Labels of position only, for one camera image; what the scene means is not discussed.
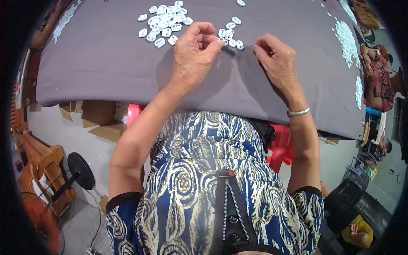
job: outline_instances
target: concrete floor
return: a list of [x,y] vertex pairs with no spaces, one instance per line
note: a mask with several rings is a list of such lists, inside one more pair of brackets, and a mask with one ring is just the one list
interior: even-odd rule
[[[80,113],[71,113],[73,122],[61,116],[58,106],[38,108],[37,111],[28,112],[27,115],[30,130],[35,136],[48,144],[62,145],[65,155],[76,151],[88,162],[96,182],[96,187],[91,193],[98,202],[103,195],[108,195],[108,167],[115,143],[87,133],[92,128],[82,127]],[[340,184],[346,166],[351,163],[353,156],[357,155],[355,141],[343,140],[338,146],[323,142],[320,144],[321,178],[328,188],[334,189]],[[68,169],[66,159],[64,160],[64,165]],[[290,166],[282,164],[279,177],[287,186]],[[90,245],[99,224],[99,214],[95,211],[98,205],[95,204],[93,197],[78,185],[75,185],[74,188],[79,200],[74,205],[74,212],[67,212],[70,213],[69,220],[63,227],[66,241],[64,254],[66,255],[83,254]],[[101,244],[98,252],[110,254],[105,237],[106,232],[103,227],[93,247],[96,248]]]

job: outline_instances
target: table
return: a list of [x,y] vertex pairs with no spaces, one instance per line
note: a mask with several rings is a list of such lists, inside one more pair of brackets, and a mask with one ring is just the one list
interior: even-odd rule
[[[148,104],[171,77],[173,47],[166,43],[158,49],[139,38],[147,21],[137,18],[146,13],[151,17],[149,8],[160,4],[173,5],[174,1],[83,0],[57,43],[50,41],[43,51],[38,103],[114,100]],[[334,17],[351,30],[353,22],[336,0],[246,0],[245,7],[235,0],[185,0],[183,7],[188,17],[212,22],[217,30],[238,17],[242,24],[234,29],[234,39],[243,41],[245,49],[226,46],[202,85],[181,102],[182,107],[288,124],[284,100],[251,51],[257,36],[272,33],[297,52],[299,80],[317,129],[359,138],[365,112],[364,105],[361,110],[356,106],[355,81],[362,74],[355,64],[348,68],[341,57],[340,42],[332,31]],[[185,30],[183,25],[173,34],[180,37]]]

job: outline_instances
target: wooden furniture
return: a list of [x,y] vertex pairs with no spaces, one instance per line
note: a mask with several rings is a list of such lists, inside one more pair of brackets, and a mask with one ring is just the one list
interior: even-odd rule
[[[57,191],[65,183],[65,174],[61,169],[64,151],[61,145],[48,147],[34,138],[30,133],[23,134],[20,139],[27,154],[28,163],[22,170],[21,177],[18,179],[18,185],[21,192],[34,193],[34,180],[44,192],[39,183],[39,179],[45,173],[46,177],[52,183],[54,191]],[[51,201],[51,197],[44,193],[45,197]],[[64,209],[77,197],[73,188],[66,190],[58,200],[50,207],[57,217],[61,215]]]

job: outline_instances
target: silver bracelet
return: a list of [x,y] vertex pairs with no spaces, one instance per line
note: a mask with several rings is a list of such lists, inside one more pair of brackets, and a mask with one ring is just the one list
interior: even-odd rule
[[295,112],[295,111],[290,111],[288,108],[288,117],[290,118],[290,116],[302,116],[305,115],[306,113],[308,113],[310,110],[309,105],[307,105],[307,109],[304,111],[299,111],[299,112]]

